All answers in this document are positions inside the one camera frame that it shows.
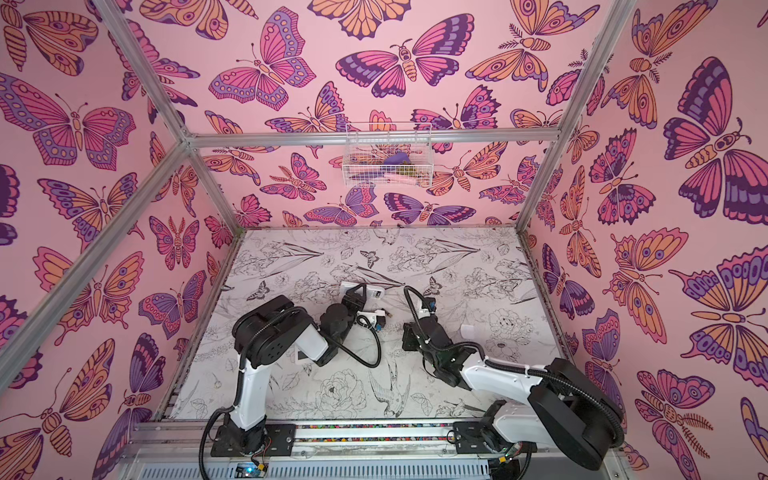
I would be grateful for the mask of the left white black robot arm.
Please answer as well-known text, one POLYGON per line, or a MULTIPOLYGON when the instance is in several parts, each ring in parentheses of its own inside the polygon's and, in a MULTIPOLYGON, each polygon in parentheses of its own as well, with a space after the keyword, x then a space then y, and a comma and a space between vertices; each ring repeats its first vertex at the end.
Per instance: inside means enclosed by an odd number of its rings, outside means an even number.
POLYGON ((379 332, 388 313, 366 308, 368 291, 364 283, 347 288, 342 299, 328 306, 319 320, 288 297, 278 295, 235 322, 232 336, 238 364, 234 400, 230 406, 216 409, 206 422, 197 454, 201 478, 210 477, 207 455, 261 455, 271 447, 266 413, 271 369, 290 348, 318 367, 327 365, 340 352, 368 369, 379 367, 383 359, 379 332), (367 361, 344 345, 354 326, 372 334, 375 360, 367 361))

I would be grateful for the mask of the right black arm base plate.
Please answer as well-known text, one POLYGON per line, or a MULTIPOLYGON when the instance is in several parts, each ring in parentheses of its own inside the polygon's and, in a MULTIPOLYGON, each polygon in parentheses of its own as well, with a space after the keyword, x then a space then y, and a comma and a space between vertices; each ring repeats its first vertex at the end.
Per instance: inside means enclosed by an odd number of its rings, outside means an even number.
POLYGON ((459 454, 488 454, 498 457, 516 457, 538 452, 538 445, 517 429, 503 433, 491 423, 458 421, 452 425, 447 439, 459 454))

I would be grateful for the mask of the white AC remote control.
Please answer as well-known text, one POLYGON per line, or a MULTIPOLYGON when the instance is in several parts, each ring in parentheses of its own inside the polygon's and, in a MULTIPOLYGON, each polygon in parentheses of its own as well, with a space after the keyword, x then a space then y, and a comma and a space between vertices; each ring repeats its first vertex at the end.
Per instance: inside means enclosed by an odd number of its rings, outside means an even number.
POLYGON ((352 291, 354 294, 357 294, 366 300, 381 299, 386 293, 386 290, 381 286, 347 281, 342 282, 340 284, 341 295, 345 295, 349 291, 352 291))

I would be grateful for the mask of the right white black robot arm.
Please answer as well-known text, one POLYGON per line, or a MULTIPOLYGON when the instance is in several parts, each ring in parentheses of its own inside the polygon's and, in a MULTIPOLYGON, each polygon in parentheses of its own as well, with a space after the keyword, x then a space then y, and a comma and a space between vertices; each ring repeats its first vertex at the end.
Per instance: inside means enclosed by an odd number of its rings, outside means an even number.
POLYGON ((419 352, 427 373, 448 386, 497 397, 479 419, 454 424, 458 449, 508 459, 549 445, 597 471, 607 453, 624 444, 621 408, 570 361, 530 366, 496 360, 475 341, 453 341, 439 323, 434 298, 411 286, 403 292, 413 317, 404 326, 404 349, 419 352))

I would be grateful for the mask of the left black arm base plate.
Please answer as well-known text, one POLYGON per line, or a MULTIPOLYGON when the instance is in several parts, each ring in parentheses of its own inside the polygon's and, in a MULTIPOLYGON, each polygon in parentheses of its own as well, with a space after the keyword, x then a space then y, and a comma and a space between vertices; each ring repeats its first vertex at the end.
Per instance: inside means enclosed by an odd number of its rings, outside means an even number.
POLYGON ((256 425, 243 430, 234 424, 220 426, 211 447, 212 457, 290 456, 295 444, 295 424, 256 425))

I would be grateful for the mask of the white battery cover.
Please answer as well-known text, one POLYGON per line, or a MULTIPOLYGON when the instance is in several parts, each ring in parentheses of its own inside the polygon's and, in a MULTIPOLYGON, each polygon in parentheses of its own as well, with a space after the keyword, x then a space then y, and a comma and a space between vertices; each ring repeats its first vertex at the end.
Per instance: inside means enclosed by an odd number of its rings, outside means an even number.
POLYGON ((474 341, 476 339, 476 330, 473 325, 462 324, 460 333, 465 340, 474 341))

